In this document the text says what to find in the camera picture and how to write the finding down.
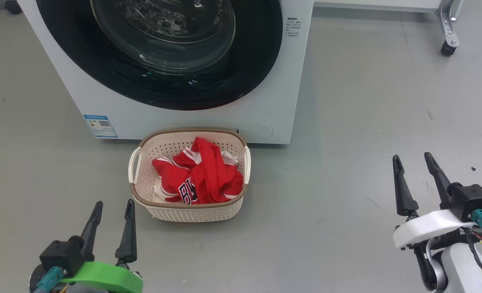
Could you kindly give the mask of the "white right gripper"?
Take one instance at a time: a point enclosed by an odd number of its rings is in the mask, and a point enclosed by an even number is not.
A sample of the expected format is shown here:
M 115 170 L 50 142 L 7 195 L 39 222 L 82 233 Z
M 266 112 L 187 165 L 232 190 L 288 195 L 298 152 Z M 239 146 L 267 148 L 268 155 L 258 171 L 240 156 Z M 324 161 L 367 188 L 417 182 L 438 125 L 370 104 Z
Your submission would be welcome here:
M 433 176 L 441 200 L 440 211 L 433 211 L 423 216 L 417 214 L 418 203 L 412 198 L 408 184 L 404 178 L 404 167 L 398 155 L 393 156 L 393 179 L 395 183 L 395 200 L 397 215 L 417 217 L 407 221 L 393 232 L 395 248 L 406 248 L 427 241 L 431 238 L 455 231 L 461 227 L 471 227 L 475 222 L 470 219 L 461 221 L 450 210 L 456 210 L 453 205 L 453 189 L 461 186 L 459 182 L 450 182 L 444 171 L 438 165 L 430 152 L 424 153 L 425 163 L 429 173 Z

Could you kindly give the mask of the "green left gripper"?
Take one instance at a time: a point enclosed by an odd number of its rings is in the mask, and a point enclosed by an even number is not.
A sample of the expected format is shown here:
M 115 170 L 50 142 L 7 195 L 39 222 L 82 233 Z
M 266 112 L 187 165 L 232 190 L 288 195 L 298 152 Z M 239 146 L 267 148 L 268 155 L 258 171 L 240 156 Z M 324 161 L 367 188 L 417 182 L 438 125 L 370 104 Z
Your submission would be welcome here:
M 85 262 L 73 277 L 62 278 L 60 282 L 66 284 L 75 282 L 87 287 L 115 293 L 142 293 L 144 281 L 134 271 L 103 262 L 94 262 L 93 248 L 96 229 L 100 224 L 102 215 L 103 202 L 98 201 L 81 235 L 84 241 L 81 252 L 84 259 L 90 262 Z M 132 199 L 127 201 L 124 219 L 125 227 L 122 239 L 120 246 L 116 249 L 118 265 L 127 265 L 138 259 L 135 202 Z

